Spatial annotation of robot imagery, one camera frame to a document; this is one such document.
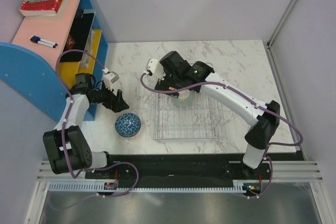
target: blue patterned bowl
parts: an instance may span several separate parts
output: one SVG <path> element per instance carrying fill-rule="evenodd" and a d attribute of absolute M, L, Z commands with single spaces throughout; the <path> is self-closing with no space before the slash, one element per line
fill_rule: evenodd
<path fill-rule="evenodd" d="M 139 132 L 141 127 L 140 118 L 133 113 L 126 113 L 118 117 L 115 123 L 116 131 L 124 137 L 134 136 Z"/>

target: cable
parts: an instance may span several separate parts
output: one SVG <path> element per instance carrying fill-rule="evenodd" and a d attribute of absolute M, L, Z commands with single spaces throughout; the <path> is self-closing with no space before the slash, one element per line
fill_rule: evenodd
<path fill-rule="evenodd" d="M 96 89 L 98 87 L 99 83 L 101 83 L 101 82 L 103 82 L 103 81 L 98 81 L 94 88 Z"/>
<path fill-rule="evenodd" d="M 77 204 L 79 204 L 79 203 L 81 203 L 81 202 L 83 202 L 83 201 L 85 201 L 85 200 L 87 200 L 87 199 L 93 198 L 93 197 L 95 197 L 95 196 L 100 196 L 100 197 L 103 197 L 103 198 L 107 198 L 107 197 L 108 197 L 108 198 L 116 198 L 116 197 L 120 197 L 120 196 L 124 196 L 124 195 L 128 194 L 131 190 L 133 190 L 133 189 L 135 188 L 135 186 L 137 185 L 137 183 L 138 183 L 138 181 L 139 181 L 139 171 L 138 171 L 138 169 L 136 168 L 135 165 L 133 165 L 133 164 L 131 164 L 131 163 L 129 163 L 129 162 L 119 162 L 119 163 L 116 163 L 116 164 L 111 165 L 111 166 L 108 166 L 108 167 L 104 167 L 104 168 L 96 168 L 96 169 L 94 169 L 94 170 L 109 170 L 109 169 L 112 169 L 112 168 L 114 168 L 114 167 L 116 167 L 116 166 L 118 166 L 118 165 L 129 165 L 129 166 L 132 166 L 132 167 L 134 168 L 136 174 L 137 174 L 137 178 L 135 179 L 135 182 L 134 182 L 133 186 L 131 186 L 131 188 L 129 188 L 128 190 L 123 191 L 122 193 L 119 193 L 119 194 L 113 194 L 113 195 L 101 195 L 101 194 L 99 194 L 99 193 L 91 194 L 91 195 L 88 195 L 88 196 L 84 197 L 83 199 L 81 199 L 81 200 L 79 200 L 79 201 L 77 201 L 77 202 L 71 204 L 70 206 L 63 207 L 63 208 L 56 208 L 56 207 L 54 207 L 54 206 L 51 204 L 51 202 L 50 202 L 50 197 L 49 197 L 49 198 L 48 198 L 48 201 L 47 201 L 49 207 L 50 207 L 52 210 L 54 210 L 54 211 L 60 212 L 60 211 L 63 211 L 63 210 L 67 210 L 67 209 L 69 209 L 69 208 L 71 208 L 71 207 L 73 207 L 73 206 L 75 206 L 75 205 L 77 205 Z M 90 172 L 90 171 L 92 171 L 92 170 L 93 170 L 93 169 L 86 169 L 85 171 L 86 171 L 86 172 Z"/>
<path fill-rule="evenodd" d="M 258 199 L 260 196 L 262 196 L 269 188 L 271 182 L 272 182 L 272 179 L 273 179 L 273 164 L 272 164 L 272 160 L 269 156 L 267 157 L 264 157 L 264 160 L 268 160 L 269 161 L 269 170 L 270 170 L 270 175 L 269 175 L 269 181 L 265 187 L 264 190 L 262 190 L 260 192 L 260 194 L 256 195 L 256 196 L 244 196 L 244 195 L 241 195 L 241 194 L 235 194 L 236 196 L 238 197 L 243 197 L 243 198 L 247 198 L 247 199 Z"/>
<path fill-rule="evenodd" d="M 128 190 L 126 191 L 123 191 L 122 193 L 120 194 L 113 194 L 113 195 L 105 195 L 105 197 L 109 197 L 109 198 L 116 198 L 116 197 L 120 197 L 120 196 L 123 196 L 123 195 L 126 195 L 128 194 L 131 190 L 133 190 L 135 188 L 135 186 L 137 185 L 138 181 L 139 181 L 139 171 L 138 169 L 136 168 L 135 165 L 129 163 L 129 162 L 119 162 L 119 163 L 116 163 L 114 165 L 111 165 L 111 166 L 108 166 L 108 167 L 104 167 L 104 168 L 95 168 L 94 170 L 109 170 L 109 169 L 112 169 L 118 165 L 130 165 L 134 168 L 136 174 L 137 174 L 137 178 L 135 180 L 135 183 L 133 184 L 133 186 L 131 188 L 129 188 Z M 90 172 L 92 171 L 93 169 L 86 169 L 85 171 L 86 172 Z"/>
<path fill-rule="evenodd" d="M 68 121 L 68 118 L 69 118 L 69 114 L 70 114 L 70 111 L 71 111 L 71 108 L 72 108 L 72 105 L 74 103 L 74 98 L 72 97 L 72 94 L 70 93 L 67 85 L 63 82 L 62 78 L 60 77 L 59 75 L 59 71 L 58 71 L 58 67 L 59 67 L 59 63 L 61 61 L 61 58 L 63 55 L 66 55 L 70 52 L 81 52 L 83 54 L 86 54 L 88 56 L 90 56 L 92 59 L 94 59 L 101 67 L 102 69 L 104 69 L 104 65 L 99 61 L 97 60 L 93 55 L 89 54 L 88 52 L 85 52 L 83 50 L 78 50 L 78 49 L 70 49 L 70 50 L 67 50 L 63 53 L 61 53 L 61 55 L 57 58 L 57 61 L 56 61 L 56 75 L 57 75 L 57 78 L 59 80 L 59 82 L 61 83 L 61 85 L 63 86 L 63 88 L 66 90 L 67 94 L 69 95 L 70 97 L 70 104 L 69 104 L 69 107 L 68 107 L 68 110 L 65 114 L 65 117 L 64 117 L 64 121 L 63 121 L 63 124 L 62 124 L 62 129 L 61 129 L 61 138 L 62 138 L 62 146 L 63 146 L 63 151 L 64 151 L 64 156 L 65 156 L 65 160 L 67 162 L 67 166 L 68 166 L 68 169 L 69 169 L 69 173 L 71 174 L 71 176 L 73 178 L 77 178 L 79 176 L 79 174 L 83 171 L 83 170 L 80 170 L 77 174 L 75 174 L 72 170 L 72 167 L 71 167 L 71 163 L 70 163 L 70 159 L 69 159 L 69 154 L 68 154 L 68 150 L 67 150 L 67 147 L 66 147 L 66 142 L 65 142 L 65 127 L 67 125 L 67 121 Z"/>
<path fill-rule="evenodd" d="M 217 85 L 217 86 L 220 86 L 220 87 L 223 87 L 225 89 L 229 89 L 231 90 L 232 92 L 235 92 L 237 95 L 241 96 L 242 98 L 244 98 L 245 100 L 247 100 L 248 102 L 250 102 L 253 106 L 256 106 L 257 103 L 255 101 L 253 101 L 252 99 L 250 99 L 249 97 L 247 97 L 246 95 L 244 95 L 243 93 L 241 93 L 240 91 L 236 90 L 235 88 L 231 87 L 231 86 L 228 86 L 228 85 L 225 85 L 223 83 L 220 83 L 220 82 L 212 82 L 212 81 L 204 81 L 204 82 L 199 82 L 199 83 L 195 83 L 195 84 L 192 84 L 190 86 L 187 86 L 187 87 L 184 87 L 184 88 L 181 88 L 181 89 L 175 89 L 175 90 L 169 90 L 169 91 L 163 91 L 163 90 L 156 90 L 156 89 L 152 89 L 150 87 L 148 87 L 144 82 L 143 82 L 143 78 L 144 76 L 146 76 L 147 74 L 146 73 L 143 73 L 142 76 L 140 77 L 140 82 L 141 84 L 144 86 L 145 89 L 149 90 L 149 91 L 152 91 L 154 93 L 161 93 L 161 94 L 173 94 L 173 93 L 178 93 L 178 92 L 181 92 L 183 90 L 187 90 L 187 89 L 192 89 L 194 87 L 198 87 L 198 86 L 201 86 L 201 85 Z M 286 118 L 283 118 L 281 115 L 273 112 L 273 111 L 270 111 L 268 109 L 265 109 L 261 106 L 258 106 L 257 108 L 263 110 L 264 112 L 268 113 L 268 114 L 271 114 L 275 117 L 277 117 L 278 119 L 284 121 L 285 123 L 288 124 L 288 126 L 290 126 L 292 129 L 294 129 L 298 135 L 299 135 L 299 138 L 300 140 L 296 143 L 292 143 L 292 144 L 289 144 L 289 143 L 279 143 L 279 142 L 271 142 L 271 143 L 268 143 L 268 147 L 271 146 L 271 145 L 282 145 L 282 146 L 297 146 L 297 145 L 300 145 L 302 144 L 303 142 L 303 135 L 301 133 L 301 131 L 296 128 L 296 126 L 291 123 L 290 121 L 288 121 Z M 268 151 L 268 148 L 266 148 L 265 150 L 265 153 L 264 153 L 264 157 L 266 155 Z"/>

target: metal wire rack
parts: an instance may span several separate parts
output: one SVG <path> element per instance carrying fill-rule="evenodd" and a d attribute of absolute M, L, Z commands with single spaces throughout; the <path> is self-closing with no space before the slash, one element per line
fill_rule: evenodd
<path fill-rule="evenodd" d="M 222 113 L 217 101 L 196 92 L 189 106 L 176 106 L 172 99 L 166 94 L 152 94 L 152 139 L 213 140 L 220 137 Z"/>

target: metal frame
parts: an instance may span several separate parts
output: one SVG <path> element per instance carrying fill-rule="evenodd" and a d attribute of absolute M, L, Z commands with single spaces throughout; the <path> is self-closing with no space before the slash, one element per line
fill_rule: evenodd
<path fill-rule="evenodd" d="M 274 41 L 276 40 L 276 38 L 279 35 L 279 32 L 281 31 L 282 27 L 284 26 L 288 16 L 290 15 L 290 13 L 292 12 L 294 6 L 296 5 L 298 0 L 290 0 L 290 2 L 288 3 L 283 15 L 280 18 L 279 23 L 277 24 L 275 30 L 273 31 L 271 38 L 269 39 L 267 45 L 269 45 L 270 47 L 273 45 Z"/>
<path fill-rule="evenodd" d="M 285 91 L 284 85 L 282 84 L 281 77 L 280 77 L 280 74 L 279 74 L 279 71 L 278 71 L 277 64 L 275 62 L 274 56 L 272 54 L 272 51 L 270 50 L 270 48 L 267 45 L 267 43 L 264 43 L 264 48 L 265 48 L 265 52 L 266 52 L 266 55 L 267 55 L 267 58 L 268 58 L 268 61 L 269 61 L 269 65 L 271 67 L 271 71 L 273 73 L 275 84 L 277 86 L 277 89 L 278 89 L 278 92 L 279 92 L 279 95 L 280 95 L 282 107 L 284 109 L 286 118 L 289 121 L 291 121 L 291 122 L 293 122 L 295 124 L 295 119 L 294 119 L 294 116 L 293 116 L 293 114 L 291 112 L 292 109 L 291 109 L 289 101 L 287 99 L 288 96 L 286 95 L 286 91 Z M 289 128 L 289 130 L 290 130 L 290 133 L 291 133 L 291 135 L 293 137 L 293 140 L 295 142 L 298 142 L 299 141 L 298 134 L 292 128 Z M 297 151 L 302 150 L 301 146 L 300 147 L 297 146 L 296 148 L 297 148 Z"/>
<path fill-rule="evenodd" d="M 296 183 L 308 182 L 311 185 L 315 202 L 323 224 L 331 224 L 333 220 L 331 211 L 323 196 L 321 185 L 323 184 L 317 163 L 314 161 L 273 161 L 273 180 L 272 183 Z M 50 191 L 104 191 L 101 184 L 105 182 L 114 182 L 114 180 L 95 180 L 85 179 L 85 174 L 81 174 L 78 179 L 74 180 L 69 174 L 54 174 L 49 165 L 49 161 L 43 161 L 33 196 L 29 204 L 25 224 L 39 223 L 43 207 L 46 201 L 47 192 Z M 233 188 L 146 188 L 135 190 L 139 192 L 153 193 L 242 193 L 243 183 L 255 181 L 234 180 Z"/>

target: marble table surface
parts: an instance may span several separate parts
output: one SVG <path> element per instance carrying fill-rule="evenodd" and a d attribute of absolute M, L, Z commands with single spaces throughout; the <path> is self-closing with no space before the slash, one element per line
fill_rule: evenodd
<path fill-rule="evenodd" d="M 120 76 L 115 88 L 123 91 L 129 110 L 113 113 L 98 106 L 96 120 L 83 122 L 82 131 L 92 151 L 110 154 L 191 154 L 244 153 L 244 139 L 249 126 L 238 115 L 223 106 L 224 124 L 219 139 L 211 141 L 165 140 L 150 137 L 151 92 L 140 84 L 140 75 L 150 58 L 162 58 L 175 50 L 188 62 L 211 62 L 216 72 L 232 85 L 265 102 L 281 104 L 266 52 L 261 40 L 138 42 L 109 45 L 106 66 Z M 133 112 L 141 119 L 139 133 L 131 138 L 120 136 L 114 123 L 118 116 Z M 292 143 L 289 127 L 280 122 L 271 141 Z M 269 152 L 291 153 L 295 147 L 274 146 Z"/>

